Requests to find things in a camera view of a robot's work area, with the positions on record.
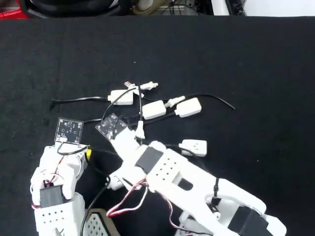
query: small sensor board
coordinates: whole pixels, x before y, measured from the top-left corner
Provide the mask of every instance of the small sensor board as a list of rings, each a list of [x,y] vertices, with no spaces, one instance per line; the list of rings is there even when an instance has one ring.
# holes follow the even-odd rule
[[[100,132],[107,140],[112,140],[116,135],[127,128],[127,124],[123,122],[115,114],[111,114],[99,123],[95,128]]]
[[[59,118],[55,134],[55,142],[79,144],[81,141],[82,130],[82,121]]]

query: perforated bracket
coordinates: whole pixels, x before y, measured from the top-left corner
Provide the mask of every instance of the perforated bracket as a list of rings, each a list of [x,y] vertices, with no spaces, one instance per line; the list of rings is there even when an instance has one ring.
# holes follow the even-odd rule
[[[213,186],[216,179],[171,149],[164,152],[147,174],[150,191],[160,193],[179,208],[189,212],[198,223],[216,236],[237,236],[235,232],[223,226],[207,207],[206,200],[214,195]],[[191,184],[190,189],[180,186],[183,180]],[[266,205],[254,195],[225,179],[220,179],[219,185],[219,198],[249,206],[259,214],[265,212]]]

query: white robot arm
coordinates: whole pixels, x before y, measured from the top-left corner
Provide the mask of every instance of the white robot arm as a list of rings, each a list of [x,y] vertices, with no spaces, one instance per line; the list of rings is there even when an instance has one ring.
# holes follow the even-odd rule
[[[148,146],[126,145],[135,143],[133,131],[127,127],[121,127],[112,139],[105,135],[109,127],[108,121],[96,128],[117,153],[122,153],[123,160],[122,166],[110,175],[116,181],[109,188],[130,189],[145,178],[151,192],[161,194],[184,211],[180,222],[188,232],[214,236],[285,236],[284,224],[265,214],[266,204],[254,195],[226,179],[216,178],[157,141]],[[183,188],[183,182],[190,187]]]

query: black cloth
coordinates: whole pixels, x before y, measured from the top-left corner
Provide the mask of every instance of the black cloth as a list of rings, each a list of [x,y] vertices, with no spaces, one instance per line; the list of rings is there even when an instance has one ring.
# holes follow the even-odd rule
[[[314,201],[315,18],[122,17],[0,22],[1,235],[35,234],[30,178],[58,117],[100,118],[108,103],[65,104],[51,98],[107,96],[125,81],[154,81],[150,98],[212,93],[233,111],[202,97],[198,115],[145,127],[149,140],[207,140],[202,158],[212,174],[259,197],[288,236],[312,235]],[[133,106],[112,112],[134,115]],[[93,124],[82,143],[110,144]],[[107,172],[117,157],[94,152]],[[103,185],[87,169],[77,185],[89,204]],[[109,209],[126,190],[107,191]],[[137,204],[134,193],[127,206]],[[174,219],[179,215],[177,209]],[[171,236],[168,206],[150,194],[143,207],[114,219],[122,236]]]

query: white connector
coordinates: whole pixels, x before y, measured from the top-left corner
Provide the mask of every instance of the white connector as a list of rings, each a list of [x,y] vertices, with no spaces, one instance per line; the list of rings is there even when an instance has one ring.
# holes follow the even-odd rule
[[[145,139],[142,120],[138,121],[138,127],[136,129],[136,137],[138,137],[139,139]]]
[[[126,89],[113,90],[113,91],[111,91],[111,93],[107,97],[107,99],[108,99],[108,101],[113,102],[126,91],[127,91]],[[114,103],[114,105],[132,105],[132,104],[133,104],[133,92],[132,91],[127,92],[124,96],[122,96],[120,99],[118,99],[117,102]]]
[[[128,89],[132,89],[132,88],[135,88],[133,91],[133,93],[137,94],[139,96],[139,89],[138,89],[138,86],[136,84],[132,84],[131,82],[129,81],[126,81],[124,83],[124,85],[128,88]],[[153,83],[152,81],[148,82],[148,83],[145,83],[145,84],[142,84],[140,85],[140,88],[141,90],[151,90],[151,89],[154,89],[158,86],[158,83]]]
[[[153,119],[166,114],[166,108],[162,100],[151,102],[142,107],[142,116],[144,119]]]
[[[192,151],[196,156],[205,156],[207,154],[207,141],[205,140],[184,139],[178,146]],[[192,156],[190,152],[185,150],[182,150],[182,155]]]
[[[201,105],[196,97],[177,104],[175,110],[175,114],[181,118],[189,117],[199,112],[201,112]]]
[[[173,106],[175,106],[176,104],[180,103],[181,101],[185,100],[185,96],[180,96],[180,97],[174,97],[171,98],[167,101],[167,103],[165,103],[165,107],[168,108],[172,108]]]
[[[140,85],[141,90],[151,90],[154,89],[158,86],[158,83],[153,83],[152,81],[146,83],[146,84],[142,84]]]

